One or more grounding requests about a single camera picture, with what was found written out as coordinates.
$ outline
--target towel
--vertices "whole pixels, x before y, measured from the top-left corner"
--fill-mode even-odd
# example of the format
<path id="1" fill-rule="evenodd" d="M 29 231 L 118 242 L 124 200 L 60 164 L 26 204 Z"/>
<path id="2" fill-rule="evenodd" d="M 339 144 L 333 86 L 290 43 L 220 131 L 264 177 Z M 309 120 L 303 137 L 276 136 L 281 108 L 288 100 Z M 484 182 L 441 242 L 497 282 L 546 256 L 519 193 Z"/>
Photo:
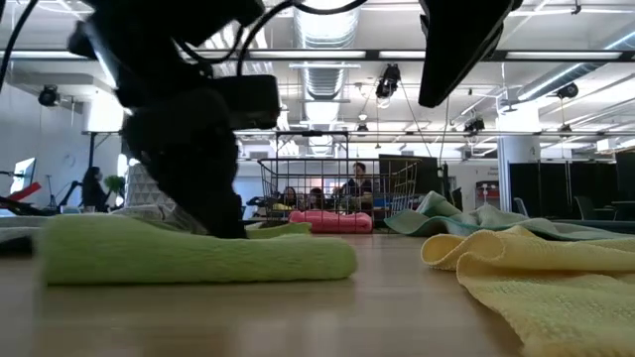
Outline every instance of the towel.
<path id="1" fill-rule="evenodd" d="M 309 224 L 287 224 L 247 230 L 251 239 L 217 239 L 126 216 L 59 215 L 37 236 L 36 253 L 49 285 L 349 277 L 357 266 L 352 247 L 337 238 L 312 238 L 309 229 Z"/>
<path id="2" fill-rule="evenodd" d="M 422 257 L 456 270 L 509 322 L 528 357 L 635 356 L 635 238 L 553 242 L 517 226 L 438 235 Z"/>
<path id="3" fill-rule="evenodd" d="M 406 209 L 384 221 L 391 229 L 414 237 L 432 237 L 440 233 L 468 236 L 481 229 L 501 231 L 517 225 L 545 239 L 557 241 L 629 237 L 592 227 L 528 218 L 522 214 L 503 212 L 489 204 L 463 213 L 436 192 L 428 193 L 416 211 Z"/>

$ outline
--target green towel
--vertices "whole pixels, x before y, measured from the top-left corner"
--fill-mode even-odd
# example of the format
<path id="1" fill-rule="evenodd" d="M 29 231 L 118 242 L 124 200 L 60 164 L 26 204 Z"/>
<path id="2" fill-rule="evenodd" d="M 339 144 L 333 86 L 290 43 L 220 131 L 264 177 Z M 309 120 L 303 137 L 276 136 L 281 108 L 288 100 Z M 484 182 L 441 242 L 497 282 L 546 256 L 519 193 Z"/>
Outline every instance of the green towel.
<path id="1" fill-rule="evenodd" d="M 59 215 L 38 235 L 36 248 L 50 285 L 335 280 L 354 273 L 352 247 L 312 238 L 309 227 L 248 231 L 261 239 L 217 239 L 125 216 Z M 296 234 L 271 238 L 289 232 Z"/>
<path id="2" fill-rule="evenodd" d="M 482 229 L 502 231 L 517 225 L 543 238 L 558 241 L 630 237 L 597 228 L 555 223 L 544 218 L 528 218 L 522 214 L 503 212 L 489 204 L 462 213 L 436 192 L 428 193 L 417 211 L 401 211 L 386 218 L 385 222 L 393 230 L 414 237 L 432 237 L 441 233 L 466 237 Z"/>

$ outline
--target table surface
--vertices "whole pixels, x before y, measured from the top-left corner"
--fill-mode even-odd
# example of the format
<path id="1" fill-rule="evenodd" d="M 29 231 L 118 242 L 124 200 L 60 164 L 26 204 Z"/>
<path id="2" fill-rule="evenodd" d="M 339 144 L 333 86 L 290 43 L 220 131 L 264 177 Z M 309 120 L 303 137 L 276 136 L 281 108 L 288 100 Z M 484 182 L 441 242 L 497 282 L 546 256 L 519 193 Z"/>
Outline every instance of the table surface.
<path id="1" fill-rule="evenodd" d="M 44 288 L 37 261 L 0 260 L 0 346 L 11 357 L 518 356 L 521 342 L 423 239 L 346 236 L 337 282 Z"/>

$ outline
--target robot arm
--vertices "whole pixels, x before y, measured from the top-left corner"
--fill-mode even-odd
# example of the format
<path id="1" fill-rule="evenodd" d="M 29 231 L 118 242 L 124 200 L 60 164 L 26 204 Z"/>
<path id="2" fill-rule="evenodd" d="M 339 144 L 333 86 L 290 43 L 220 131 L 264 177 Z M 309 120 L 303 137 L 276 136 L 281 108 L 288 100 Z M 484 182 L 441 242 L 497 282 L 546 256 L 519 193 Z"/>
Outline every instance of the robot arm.
<path id="1" fill-rule="evenodd" d="M 319 10 L 285 0 L 264 14 L 261 0 L 190 0 L 161 7 L 150 0 L 85 0 L 95 11 L 79 23 L 69 50 L 99 60 L 131 111 L 121 135 L 159 188 L 210 235 L 244 238 L 241 201 L 233 192 L 238 150 L 233 130 L 276 126 L 278 85 L 271 75 L 242 75 L 249 43 L 278 12 L 297 7 L 317 15 L 349 11 L 365 0 Z M 437 106 L 495 48 L 502 21 L 519 0 L 420 0 L 427 59 L 419 102 Z M 238 57 L 237 75 L 214 78 L 183 60 L 175 46 L 201 45 L 231 21 L 256 25 Z M 451 33 L 461 33 L 459 39 Z M 183 168 L 197 175 L 183 175 Z"/>

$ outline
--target pink cushion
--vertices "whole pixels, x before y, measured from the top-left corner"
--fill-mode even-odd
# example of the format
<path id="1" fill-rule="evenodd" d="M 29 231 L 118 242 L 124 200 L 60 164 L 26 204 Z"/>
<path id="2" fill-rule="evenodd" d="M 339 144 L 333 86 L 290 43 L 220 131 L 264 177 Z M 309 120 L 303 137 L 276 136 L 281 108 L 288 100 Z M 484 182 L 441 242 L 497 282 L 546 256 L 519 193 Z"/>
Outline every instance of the pink cushion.
<path id="1" fill-rule="evenodd" d="M 366 213 L 337 214 L 321 210 L 293 211 L 290 222 L 308 222 L 313 233 L 370 233 L 373 220 Z"/>

